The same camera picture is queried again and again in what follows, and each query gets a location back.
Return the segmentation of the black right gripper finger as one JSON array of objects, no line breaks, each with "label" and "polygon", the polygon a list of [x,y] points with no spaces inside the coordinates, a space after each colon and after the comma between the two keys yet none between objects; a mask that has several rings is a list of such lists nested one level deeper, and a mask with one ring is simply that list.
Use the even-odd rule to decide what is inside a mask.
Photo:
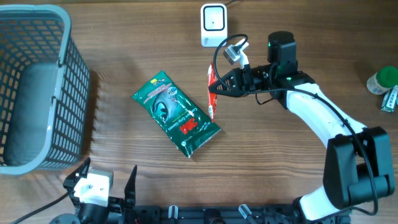
[{"label": "black right gripper finger", "polygon": [[244,93],[236,88],[232,89],[217,89],[213,86],[209,87],[210,93],[215,93],[217,95],[229,96],[229,97],[242,97]]},{"label": "black right gripper finger", "polygon": [[240,90],[242,85],[241,76],[242,70],[234,68],[221,78],[217,78],[217,81],[211,84],[211,90]]}]

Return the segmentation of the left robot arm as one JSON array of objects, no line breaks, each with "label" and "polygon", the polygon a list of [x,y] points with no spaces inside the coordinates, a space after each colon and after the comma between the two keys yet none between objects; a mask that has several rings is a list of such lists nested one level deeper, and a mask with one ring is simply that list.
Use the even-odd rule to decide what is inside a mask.
[{"label": "left robot arm", "polygon": [[63,183],[67,197],[76,208],[75,214],[64,213],[55,217],[54,224],[102,224],[141,222],[136,205],[136,175],[134,166],[124,188],[124,197],[110,196],[114,173],[107,169],[90,168],[91,159],[87,158],[66,177]]}]

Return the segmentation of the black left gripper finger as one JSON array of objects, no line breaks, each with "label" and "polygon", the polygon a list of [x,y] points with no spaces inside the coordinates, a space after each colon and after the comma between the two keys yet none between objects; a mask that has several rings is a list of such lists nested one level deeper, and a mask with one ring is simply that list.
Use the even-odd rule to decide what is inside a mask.
[{"label": "black left gripper finger", "polygon": [[63,182],[63,187],[66,190],[73,190],[74,187],[76,186],[76,184],[78,183],[78,181],[82,177],[84,177],[84,178],[87,177],[87,174],[88,174],[88,171],[90,168],[90,162],[91,162],[91,159],[89,157],[86,158],[78,168],[76,168],[71,174],[69,174],[65,178],[65,180]]},{"label": "black left gripper finger", "polygon": [[137,166],[134,166],[124,188],[124,206],[126,208],[134,208],[136,204],[136,175]]}]

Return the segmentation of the green white candy bar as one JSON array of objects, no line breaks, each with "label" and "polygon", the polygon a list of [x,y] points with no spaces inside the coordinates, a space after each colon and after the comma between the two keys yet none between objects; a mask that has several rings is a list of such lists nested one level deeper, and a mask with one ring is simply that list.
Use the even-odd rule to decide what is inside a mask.
[{"label": "green white candy bar", "polygon": [[391,113],[395,110],[397,100],[397,88],[398,86],[396,85],[386,92],[382,101],[381,111]]}]

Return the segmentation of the green lid plastic jar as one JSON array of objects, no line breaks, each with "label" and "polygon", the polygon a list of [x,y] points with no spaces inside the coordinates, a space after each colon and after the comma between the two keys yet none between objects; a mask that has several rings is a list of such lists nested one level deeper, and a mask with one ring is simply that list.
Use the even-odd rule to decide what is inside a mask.
[{"label": "green lid plastic jar", "polygon": [[386,66],[368,78],[367,89],[375,94],[381,95],[397,85],[397,69],[393,66]]}]

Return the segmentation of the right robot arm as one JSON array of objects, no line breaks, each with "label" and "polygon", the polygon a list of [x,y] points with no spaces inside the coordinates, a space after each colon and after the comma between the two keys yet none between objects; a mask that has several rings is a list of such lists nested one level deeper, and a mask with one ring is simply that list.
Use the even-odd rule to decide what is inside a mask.
[{"label": "right robot arm", "polygon": [[293,203],[275,208],[273,215],[289,223],[338,223],[366,202],[377,213],[379,199],[395,191],[389,135],[381,127],[368,128],[337,107],[315,80],[300,71],[297,44],[288,31],[268,36],[267,65],[251,67],[245,49],[246,34],[227,37],[216,45],[229,63],[239,63],[217,76],[208,89],[217,95],[244,97],[269,93],[285,109],[302,119],[326,147],[323,183]]}]

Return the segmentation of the red Nestle stick sachet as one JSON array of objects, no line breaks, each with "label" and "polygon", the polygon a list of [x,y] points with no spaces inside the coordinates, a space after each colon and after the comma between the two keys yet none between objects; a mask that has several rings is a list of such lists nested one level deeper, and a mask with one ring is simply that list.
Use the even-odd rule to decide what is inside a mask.
[{"label": "red Nestle stick sachet", "polygon": [[[214,71],[214,63],[211,62],[208,69],[208,88],[217,81]],[[215,111],[216,111],[216,102],[217,102],[217,94],[212,93],[208,90],[208,113],[211,119],[211,122],[215,122]]]}]

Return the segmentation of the green 3M gloves package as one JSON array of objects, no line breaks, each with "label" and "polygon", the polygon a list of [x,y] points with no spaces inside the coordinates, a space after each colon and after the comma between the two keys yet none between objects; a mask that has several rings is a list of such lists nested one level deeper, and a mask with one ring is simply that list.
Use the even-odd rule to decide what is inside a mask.
[{"label": "green 3M gloves package", "polygon": [[163,71],[138,89],[132,99],[147,110],[186,157],[221,131]]}]

